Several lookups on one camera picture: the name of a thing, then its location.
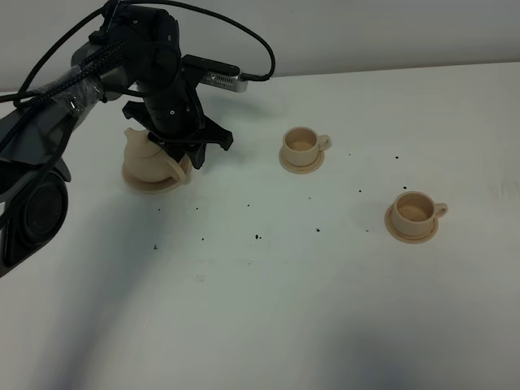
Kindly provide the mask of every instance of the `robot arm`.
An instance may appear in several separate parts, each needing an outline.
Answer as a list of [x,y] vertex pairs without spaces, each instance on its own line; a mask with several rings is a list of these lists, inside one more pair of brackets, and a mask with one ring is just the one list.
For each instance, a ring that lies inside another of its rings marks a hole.
[[[177,21],[164,10],[136,3],[175,5],[236,25],[268,49],[270,73],[246,75],[206,58],[181,58]],[[248,79],[267,80],[274,71],[274,55],[262,38],[210,11],[167,0],[110,0],[102,14],[102,27],[73,54],[71,70],[35,93],[25,92],[26,81],[17,96],[33,98],[15,102],[17,109],[0,119],[0,277],[61,228],[67,213],[65,182],[71,180],[61,155],[97,102],[122,94],[143,98],[127,103],[125,117],[147,128],[149,139],[177,162],[187,155],[199,169],[208,143],[228,150],[233,138],[204,115],[197,85],[243,92]],[[137,91],[128,90],[134,84]]]

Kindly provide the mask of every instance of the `white table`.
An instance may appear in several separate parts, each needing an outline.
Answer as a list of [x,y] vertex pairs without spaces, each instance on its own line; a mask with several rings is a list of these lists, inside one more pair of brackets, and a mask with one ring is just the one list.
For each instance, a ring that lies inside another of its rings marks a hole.
[[[2,390],[518,389],[520,64],[198,91],[235,142],[173,193],[125,187],[124,99],[76,130],[62,230],[0,279]],[[449,204],[425,244],[384,227],[403,187]]]

